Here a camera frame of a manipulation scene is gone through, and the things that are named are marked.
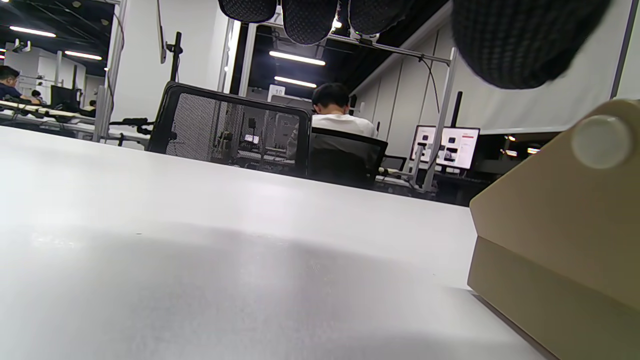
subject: cardboard box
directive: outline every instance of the cardboard box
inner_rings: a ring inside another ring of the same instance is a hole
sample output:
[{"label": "cardboard box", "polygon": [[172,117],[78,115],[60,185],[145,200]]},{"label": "cardboard box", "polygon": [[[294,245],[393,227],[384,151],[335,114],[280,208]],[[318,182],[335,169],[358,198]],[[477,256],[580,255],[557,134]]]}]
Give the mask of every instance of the cardboard box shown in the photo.
[{"label": "cardboard box", "polygon": [[640,104],[595,115],[626,123],[632,154],[583,165],[583,119],[480,193],[468,284],[561,360],[640,359]]}]

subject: computer monitor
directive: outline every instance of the computer monitor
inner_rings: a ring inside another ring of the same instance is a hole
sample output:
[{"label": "computer monitor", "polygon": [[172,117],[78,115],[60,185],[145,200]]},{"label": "computer monitor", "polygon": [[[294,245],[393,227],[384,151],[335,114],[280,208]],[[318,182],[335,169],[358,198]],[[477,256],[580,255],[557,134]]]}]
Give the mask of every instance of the computer monitor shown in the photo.
[{"label": "computer monitor", "polygon": [[77,90],[51,85],[51,108],[76,113],[80,110]]},{"label": "computer monitor", "polygon": [[260,137],[247,134],[244,136],[244,140],[252,143],[258,143],[260,141]]},{"label": "computer monitor", "polygon": [[384,158],[382,158],[382,165],[380,166],[402,171],[402,169],[404,169],[404,163],[406,163],[406,158],[402,156],[385,155]]},{"label": "computer monitor", "polygon": [[[433,150],[435,126],[418,125],[413,137],[411,160],[415,159],[415,148],[419,142],[427,143],[422,153],[421,162],[428,163]],[[469,169],[476,151],[476,143],[480,129],[476,127],[445,127],[442,131],[442,142],[438,149],[436,164],[446,167]]]}]

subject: black ceiling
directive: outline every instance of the black ceiling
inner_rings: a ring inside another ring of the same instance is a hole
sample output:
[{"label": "black ceiling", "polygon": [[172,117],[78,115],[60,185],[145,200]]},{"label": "black ceiling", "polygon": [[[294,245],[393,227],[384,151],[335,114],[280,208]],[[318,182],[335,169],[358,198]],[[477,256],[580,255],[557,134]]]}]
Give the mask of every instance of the black ceiling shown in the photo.
[{"label": "black ceiling", "polygon": [[[336,29],[336,35],[348,36],[347,1],[341,1],[340,22],[343,26]],[[399,47],[431,18],[448,0],[416,0],[405,19],[380,35],[379,44]],[[238,43],[236,64],[234,67],[232,92],[237,93],[242,71],[247,25],[243,24]],[[249,86],[268,89],[275,76],[308,81],[315,84],[339,82],[350,90],[356,88],[380,66],[390,52],[347,44],[336,40],[327,40],[322,59],[326,66],[317,66],[291,60],[276,59],[269,55],[274,50],[274,37],[277,32],[270,27],[259,26],[253,50],[253,61]],[[286,84],[287,94],[310,98],[313,89],[304,86]]]},{"label": "black ceiling", "polygon": [[[101,61],[69,58],[86,66],[87,74],[104,76],[113,10],[113,5],[100,0],[10,0],[0,3],[0,42],[4,47],[20,38],[50,53],[69,50],[101,56]],[[18,33],[9,26],[48,31],[57,37]]]}]

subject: office chair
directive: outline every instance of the office chair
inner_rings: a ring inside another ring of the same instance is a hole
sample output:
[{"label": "office chair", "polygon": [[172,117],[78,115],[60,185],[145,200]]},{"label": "office chair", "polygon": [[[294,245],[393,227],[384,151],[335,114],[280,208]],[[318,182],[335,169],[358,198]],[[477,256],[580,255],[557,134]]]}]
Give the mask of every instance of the office chair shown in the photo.
[{"label": "office chair", "polygon": [[[292,106],[169,82],[147,150],[303,177],[310,123],[308,112]],[[298,150],[289,160],[286,140],[296,126]]]},{"label": "office chair", "polygon": [[308,178],[355,188],[373,187],[387,142],[312,128]]},{"label": "office chair", "polygon": [[382,158],[381,167],[402,171],[405,163],[406,158],[403,156],[385,155]]}]

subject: black mesh office chair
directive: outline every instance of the black mesh office chair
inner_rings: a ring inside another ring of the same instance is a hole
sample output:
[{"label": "black mesh office chair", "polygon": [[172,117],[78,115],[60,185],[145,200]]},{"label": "black mesh office chair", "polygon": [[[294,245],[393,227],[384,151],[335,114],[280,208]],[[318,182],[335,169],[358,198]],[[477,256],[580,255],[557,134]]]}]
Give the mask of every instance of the black mesh office chair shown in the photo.
[{"label": "black mesh office chair", "polygon": [[368,136],[313,127],[308,177],[325,183],[371,188],[387,145]]},{"label": "black mesh office chair", "polygon": [[[307,173],[310,114],[292,106],[168,83],[148,151],[292,176]],[[298,126],[296,158],[287,141]]]}]

